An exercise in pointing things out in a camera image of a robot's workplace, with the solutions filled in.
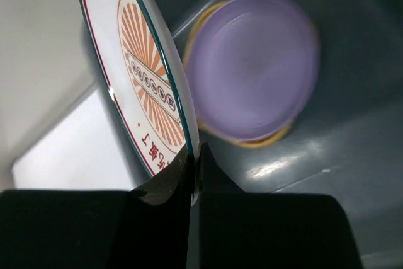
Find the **purple round plate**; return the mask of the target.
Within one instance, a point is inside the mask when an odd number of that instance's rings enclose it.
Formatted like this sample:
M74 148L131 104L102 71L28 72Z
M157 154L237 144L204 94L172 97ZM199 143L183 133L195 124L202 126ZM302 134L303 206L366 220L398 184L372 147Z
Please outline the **purple round plate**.
M306 106L320 67L320 41L293 0L231 0L202 24L186 75L196 115L213 134L260 140Z

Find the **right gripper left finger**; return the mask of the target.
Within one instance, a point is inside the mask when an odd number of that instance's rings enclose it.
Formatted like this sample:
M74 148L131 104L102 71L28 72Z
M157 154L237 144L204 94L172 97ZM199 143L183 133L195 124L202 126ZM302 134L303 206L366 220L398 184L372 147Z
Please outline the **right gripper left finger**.
M193 158L130 191L6 190L2 268L185 268Z

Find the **orange patterned round plate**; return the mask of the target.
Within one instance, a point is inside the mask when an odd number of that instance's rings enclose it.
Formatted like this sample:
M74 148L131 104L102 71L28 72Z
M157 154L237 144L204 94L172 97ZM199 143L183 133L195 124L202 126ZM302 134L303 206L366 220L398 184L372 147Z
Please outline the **orange patterned round plate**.
M97 74L145 170L196 163L200 137L184 67L155 0L79 0Z

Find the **woven bamboo pattern tray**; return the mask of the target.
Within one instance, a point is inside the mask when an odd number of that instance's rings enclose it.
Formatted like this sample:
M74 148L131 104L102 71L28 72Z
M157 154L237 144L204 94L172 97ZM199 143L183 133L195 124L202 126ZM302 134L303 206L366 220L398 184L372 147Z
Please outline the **woven bamboo pattern tray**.
M204 12L195 21L194 25L191 28L190 34L188 35L186 47L185 47L184 54L182 57L182 63L183 63L184 70L187 70L188 59L190 57L190 54L191 54L191 51L193 48L193 42L194 42L198 32L200 31L201 27L204 25L206 20L208 20L209 17L211 17L211 15L213 15L214 12L216 12L216 10L218 10L219 8L221 8L223 5L225 5L228 2L229 2L229 0L219 1L219 2L211 5L209 8L204 10ZM197 118L197 123L198 123L198 127L200 130L203 130L219 139L222 139L228 143L231 143L232 145L247 148L247 149L260 149L263 147L270 146L270 145L274 144L275 142L278 142L279 140L284 138L287 135L287 133L289 133L289 131L293 127L294 122L295 121L292 120L290 123L285 125L279 131L275 132L274 134L263 137L262 139L234 140L234 139L226 139L222 136L217 135L215 132L210 130L209 127L202 122L202 120Z

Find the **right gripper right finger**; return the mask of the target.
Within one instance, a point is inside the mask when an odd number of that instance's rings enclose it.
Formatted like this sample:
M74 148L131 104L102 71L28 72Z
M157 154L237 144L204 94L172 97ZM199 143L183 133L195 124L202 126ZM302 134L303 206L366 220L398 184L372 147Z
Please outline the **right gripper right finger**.
M248 193L201 147L202 268L361 268L345 211L329 195Z

